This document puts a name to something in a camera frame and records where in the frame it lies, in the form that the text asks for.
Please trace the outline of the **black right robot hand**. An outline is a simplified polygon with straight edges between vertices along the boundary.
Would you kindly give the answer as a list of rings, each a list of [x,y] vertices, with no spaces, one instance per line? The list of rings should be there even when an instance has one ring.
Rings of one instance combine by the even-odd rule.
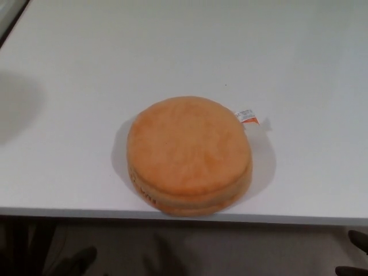
[[[352,264],[363,265],[363,267],[336,266],[335,274],[367,275],[367,234],[357,230],[348,230],[347,239],[342,240],[340,246]]]

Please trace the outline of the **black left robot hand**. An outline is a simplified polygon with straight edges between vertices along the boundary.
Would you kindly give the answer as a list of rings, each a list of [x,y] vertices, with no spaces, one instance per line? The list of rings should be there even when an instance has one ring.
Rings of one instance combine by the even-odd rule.
[[[49,274],[51,276],[84,275],[97,258],[97,249],[88,247],[80,250],[70,258],[62,259]]]

